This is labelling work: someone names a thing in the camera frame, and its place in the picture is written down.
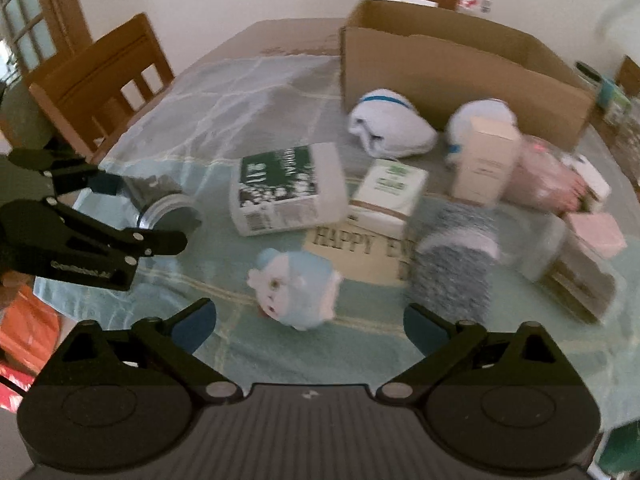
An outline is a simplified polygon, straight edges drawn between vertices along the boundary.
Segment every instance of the pink package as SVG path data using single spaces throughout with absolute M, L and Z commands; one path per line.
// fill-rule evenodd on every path
M 578 211 L 587 184 L 560 162 L 559 155 L 546 140 L 523 137 L 522 154 L 502 199 L 540 211 Z
M 609 213 L 568 213 L 565 221 L 581 241 L 603 258 L 613 258 L 626 248 L 618 222 Z

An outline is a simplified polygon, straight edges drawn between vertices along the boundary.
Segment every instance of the glass jar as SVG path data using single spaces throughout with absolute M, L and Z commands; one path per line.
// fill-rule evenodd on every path
M 611 153 L 623 173 L 634 183 L 640 179 L 640 98 L 631 101 Z

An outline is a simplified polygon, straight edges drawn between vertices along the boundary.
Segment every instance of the small white box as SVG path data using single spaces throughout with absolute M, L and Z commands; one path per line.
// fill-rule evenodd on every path
M 522 134 L 512 124 L 472 117 L 452 196 L 481 205 L 497 203 L 520 157 L 521 143 Z
M 376 160 L 350 201 L 347 222 L 401 240 L 427 177 L 424 170 Z
M 604 180 L 594 165 L 589 162 L 589 159 L 583 155 L 577 155 L 574 158 L 572 169 L 587 183 L 588 191 L 584 200 L 585 208 L 591 213 L 599 213 L 609 199 L 611 186 Z

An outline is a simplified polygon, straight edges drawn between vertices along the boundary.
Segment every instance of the plush fish toy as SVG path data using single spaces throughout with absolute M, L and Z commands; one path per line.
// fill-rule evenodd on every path
M 267 316 L 296 330 L 334 318 L 342 276 L 329 260 L 306 251 L 265 249 L 257 267 L 249 271 L 247 284 Z

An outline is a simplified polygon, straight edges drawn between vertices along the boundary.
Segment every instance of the light blue tablecloth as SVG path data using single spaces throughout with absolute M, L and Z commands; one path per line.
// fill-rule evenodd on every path
M 406 300 L 401 287 L 345 280 L 336 319 L 297 332 L 259 316 L 245 283 L 262 249 L 298 250 L 305 232 L 240 237 L 228 212 L 229 159 L 333 141 L 349 177 L 361 177 L 370 164 L 346 131 L 338 74 L 338 59 L 296 56 L 203 66 L 178 80 L 162 103 L 122 137 L 102 167 L 135 176 L 171 175 L 203 208 L 203 227 L 179 256 L 141 260 L 128 292 L 38 279 L 36 294 L 67 316 L 97 319 L 109 329 L 127 328 L 146 316 L 169 317 L 209 296 L 219 321 L 196 355 L 244 388 L 261 381 L 376 388 L 420 360 L 402 330 Z M 590 150 L 599 149 L 598 141 L 589 142 L 583 152 L 595 158 Z M 620 171 L 603 160 L 603 173 Z M 450 182 L 442 169 L 442 147 L 409 162 L 431 171 L 430 191 L 442 192 Z M 491 275 L 487 328 L 509 332 L 525 320 L 543 323 L 596 397 L 605 430 L 640 418 L 640 240 L 633 236 L 640 212 L 628 205 L 629 192 L 630 187 L 617 192 L 611 202 L 631 235 L 629 248 L 613 260 L 626 278 L 628 302 L 607 327 L 584 325 L 513 269 L 498 266 Z M 441 205 L 436 198 L 423 199 L 414 220 L 428 222 Z M 117 228 L 134 219 L 132 207 L 119 198 L 83 192 L 76 207 Z

